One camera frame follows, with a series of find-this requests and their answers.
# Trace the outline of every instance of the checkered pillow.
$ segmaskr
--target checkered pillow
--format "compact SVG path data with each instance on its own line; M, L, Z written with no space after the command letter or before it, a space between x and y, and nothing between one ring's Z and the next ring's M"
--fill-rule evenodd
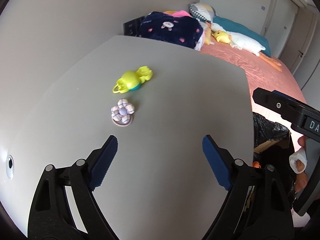
M190 14L197 19L212 23L216 16L215 10L204 3L194 3L189 5Z

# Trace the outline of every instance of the table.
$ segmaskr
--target table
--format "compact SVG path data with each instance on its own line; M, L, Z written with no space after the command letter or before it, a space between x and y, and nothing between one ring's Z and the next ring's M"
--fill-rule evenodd
M113 94L127 70L147 65L153 78L140 89ZM133 123L111 122L112 106L127 98ZM250 164L253 120L244 70L182 46L115 36L67 71L43 95L9 154L12 180L0 190L4 207L27 232L31 201L43 169L72 165L118 138L116 157L93 192L121 240L201 239L227 194L202 152L210 134L233 157ZM71 211L85 230L71 189Z

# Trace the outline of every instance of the wall switch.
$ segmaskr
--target wall switch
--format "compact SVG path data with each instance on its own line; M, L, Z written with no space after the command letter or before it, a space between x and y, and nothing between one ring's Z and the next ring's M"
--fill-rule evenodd
M123 32L126 36L136 36L143 21L144 16L131 20L123 24Z

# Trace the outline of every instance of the plush toy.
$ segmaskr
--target plush toy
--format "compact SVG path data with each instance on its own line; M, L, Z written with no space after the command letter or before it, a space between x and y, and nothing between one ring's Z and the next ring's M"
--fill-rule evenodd
M231 35L229 35L226 32L217 31L212 35L217 40L217 42L222 42L222 43L226 43L226 44L229 44L231 42Z

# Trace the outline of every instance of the white bunny face print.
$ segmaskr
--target white bunny face print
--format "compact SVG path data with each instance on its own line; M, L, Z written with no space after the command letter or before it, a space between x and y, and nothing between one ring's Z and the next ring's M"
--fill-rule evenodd
M161 26L161 29L164 29L165 27L167 27L169 31L172 31L173 26L174 24L171 22L164 22L163 25Z

